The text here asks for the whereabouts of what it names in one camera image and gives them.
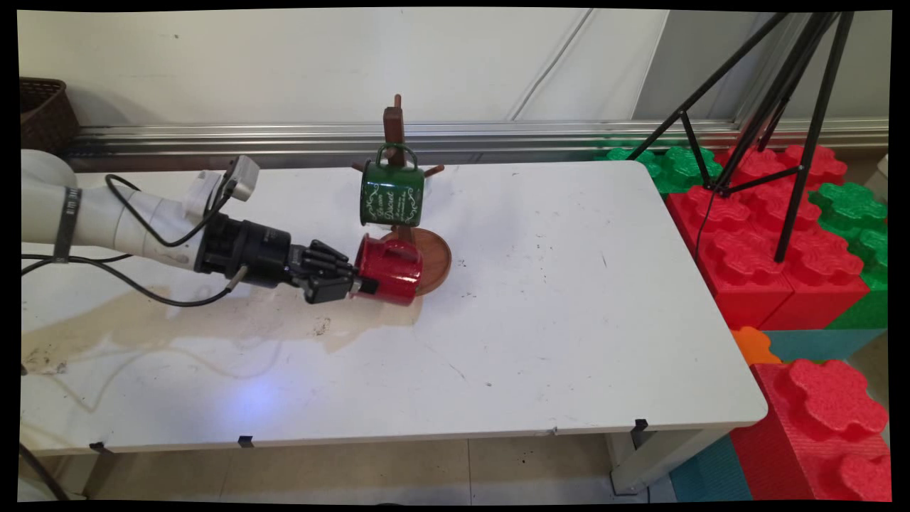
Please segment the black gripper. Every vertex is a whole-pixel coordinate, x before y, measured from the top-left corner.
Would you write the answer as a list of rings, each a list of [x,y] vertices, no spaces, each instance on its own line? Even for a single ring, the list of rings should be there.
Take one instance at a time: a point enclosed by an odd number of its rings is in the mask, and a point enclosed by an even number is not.
[[[231,280],[246,268],[241,282],[270,289],[303,282],[308,304],[327,304],[361,292],[377,294],[378,281],[354,276],[357,267],[334,247],[320,240],[303,247],[304,271],[291,260],[295,247],[287,231],[217,213],[202,229],[194,271]]]

